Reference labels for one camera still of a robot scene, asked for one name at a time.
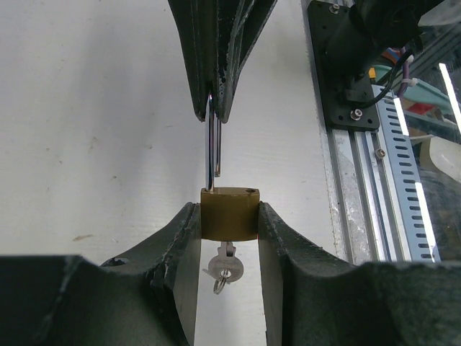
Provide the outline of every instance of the key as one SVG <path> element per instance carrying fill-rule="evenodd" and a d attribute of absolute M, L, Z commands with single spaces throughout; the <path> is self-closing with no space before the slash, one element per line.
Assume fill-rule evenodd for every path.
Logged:
<path fill-rule="evenodd" d="M 234 283 L 243 276 L 243 263 L 235 256 L 236 248 L 231 241 L 222 241 L 218 255 L 208 263 L 208 272 L 215 280 Z"/>

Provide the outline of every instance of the bolt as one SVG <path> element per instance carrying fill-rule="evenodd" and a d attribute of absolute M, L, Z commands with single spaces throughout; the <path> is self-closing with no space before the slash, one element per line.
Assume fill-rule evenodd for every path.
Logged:
<path fill-rule="evenodd" d="M 338 14 L 338 12 L 339 12 L 339 5 L 338 5 L 338 4 L 331 5 L 331 6 L 330 6 L 330 12 L 331 12 L 332 14 Z"/>
<path fill-rule="evenodd" d="M 351 110 L 351 118 L 353 120 L 360 120 L 363 116 L 363 112 L 361 110 Z"/>
<path fill-rule="evenodd" d="M 386 152 L 382 150 L 381 148 L 376 149 L 375 155 L 377 158 L 382 159 L 384 156 L 386 156 Z"/>

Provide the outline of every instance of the white surface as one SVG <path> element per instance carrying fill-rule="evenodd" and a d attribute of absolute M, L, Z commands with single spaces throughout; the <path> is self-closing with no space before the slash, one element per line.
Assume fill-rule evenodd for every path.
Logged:
<path fill-rule="evenodd" d="M 461 1 L 444 0 L 419 21 L 420 26 L 449 25 L 461 21 Z"/>
<path fill-rule="evenodd" d="M 166 0 L 5 1 L 0 42 L 2 254 L 101 263 L 199 200 L 204 125 Z M 306 51 L 300 5 L 280 1 L 223 126 L 217 184 L 259 188 L 333 252 Z M 202 268 L 217 247 L 203 242 Z M 196 345 L 265 345 L 257 243 L 237 255 L 245 274 L 221 295 L 201 274 Z"/>
<path fill-rule="evenodd" d="M 429 144 L 429 155 L 434 166 L 461 183 L 461 146 L 440 137 Z"/>

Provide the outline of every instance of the brass padlock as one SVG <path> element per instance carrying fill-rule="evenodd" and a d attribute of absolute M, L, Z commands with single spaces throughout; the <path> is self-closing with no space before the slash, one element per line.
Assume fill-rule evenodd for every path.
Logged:
<path fill-rule="evenodd" d="M 247 187 L 202 189 L 202 239 L 254 240 L 258 236 L 259 190 Z"/>

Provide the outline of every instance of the perforated metal strip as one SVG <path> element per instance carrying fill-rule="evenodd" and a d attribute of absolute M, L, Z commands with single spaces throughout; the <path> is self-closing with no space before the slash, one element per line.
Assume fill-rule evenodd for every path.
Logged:
<path fill-rule="evenodd" d="M 375 94 L 381 90 L 374 86 Z M 403 135 L 402 127 L 395 109 L 391 94 L 377 104 L 380 114 L 381 128 L 386 146 L 390 167 L 397 190 L 403 224 L 405 226 L 411 258 L 417 262 L 440 261 L 439 251 L 432 229 L 425 229 L 416 183 L 421 183 L 418 167 L 411 148 L 410 138 Z"/>

